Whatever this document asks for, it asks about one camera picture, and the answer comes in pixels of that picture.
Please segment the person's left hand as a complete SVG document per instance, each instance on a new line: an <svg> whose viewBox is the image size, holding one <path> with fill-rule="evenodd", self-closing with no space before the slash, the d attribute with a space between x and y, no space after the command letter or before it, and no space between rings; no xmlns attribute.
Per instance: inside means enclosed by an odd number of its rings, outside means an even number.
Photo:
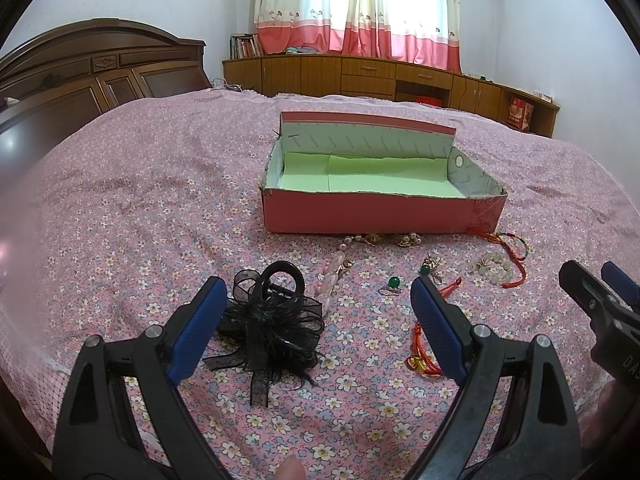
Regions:
<svg viewBox="0 0 640 480"><path fill-rule="evenodd" d="M306 480L307 474L303 464L295 457L288 456L274 473L274 480Z"/></svg>

